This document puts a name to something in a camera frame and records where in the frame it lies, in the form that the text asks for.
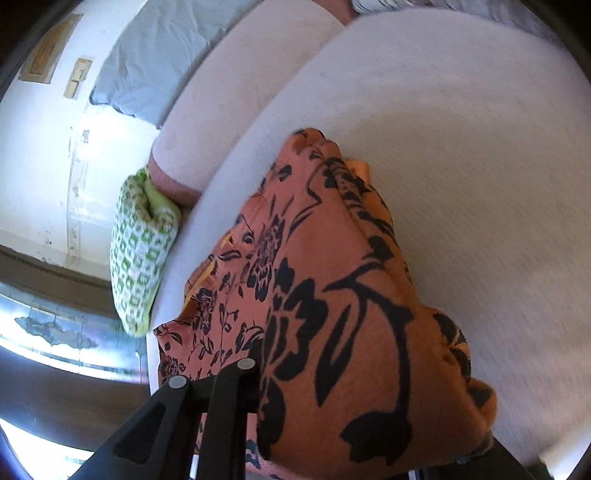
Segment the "orange black floral garment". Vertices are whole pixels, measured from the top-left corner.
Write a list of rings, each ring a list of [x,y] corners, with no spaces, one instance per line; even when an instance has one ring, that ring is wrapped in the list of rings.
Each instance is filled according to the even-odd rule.
[[[294,133],[155,330],[161,380],[245,357],[262,374],[245,463],[278,479],[386,479],[485,451],[494,390],[460,328],[421,303],[378,191]]]

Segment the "green white patterned pillow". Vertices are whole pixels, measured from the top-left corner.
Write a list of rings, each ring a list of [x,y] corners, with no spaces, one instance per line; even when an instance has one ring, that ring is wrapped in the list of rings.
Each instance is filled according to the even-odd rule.
[[[109,249],[115,311],[131,337],[147,334],[163,269],[181,222],[176,203],[160,192],[143,167],[123,182]]]

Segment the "pale lilac quilted mattress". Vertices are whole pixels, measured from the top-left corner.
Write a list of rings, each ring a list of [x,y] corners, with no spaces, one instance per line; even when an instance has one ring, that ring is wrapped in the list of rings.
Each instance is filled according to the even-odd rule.
[[[152,310],[176,319],[294,133],[322,132],[379,193],[419,300],[491,387],[492,437],[535,462],[590,416],[590,86],[564,49],[466,13],[346,27],[267,105],[192,209]]]

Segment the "grey blue pillow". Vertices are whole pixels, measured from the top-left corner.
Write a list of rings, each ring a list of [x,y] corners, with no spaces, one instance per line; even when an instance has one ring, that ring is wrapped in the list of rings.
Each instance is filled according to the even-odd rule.
[[[103,62],[89,102],[160,128],[191,75],[256,1],[147,1]]]

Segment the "pink bolster cushion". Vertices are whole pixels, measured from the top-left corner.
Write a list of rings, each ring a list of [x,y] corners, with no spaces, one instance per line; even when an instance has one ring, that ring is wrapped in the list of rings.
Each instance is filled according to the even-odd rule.
[[[266,105],[356,18],[349,1],[263,1],[197,67],[147,164],[156,188],[192,208]]]

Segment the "beige wall switch plate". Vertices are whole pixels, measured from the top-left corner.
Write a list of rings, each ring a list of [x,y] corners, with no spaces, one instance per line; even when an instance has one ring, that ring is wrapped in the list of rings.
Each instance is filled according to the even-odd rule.
[[[70,74],[63,96],[67,99],[74,99],[80,84],[86,79],[92,65],[89,59],[79,58]]]

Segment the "wooden wall frame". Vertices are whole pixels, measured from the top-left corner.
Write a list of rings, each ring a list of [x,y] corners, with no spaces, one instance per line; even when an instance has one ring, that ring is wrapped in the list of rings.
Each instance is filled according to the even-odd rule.
[[[18,79],[24,82],[50,84],[57,63],[82,14],[71,13],[51,27],[26,58]]]

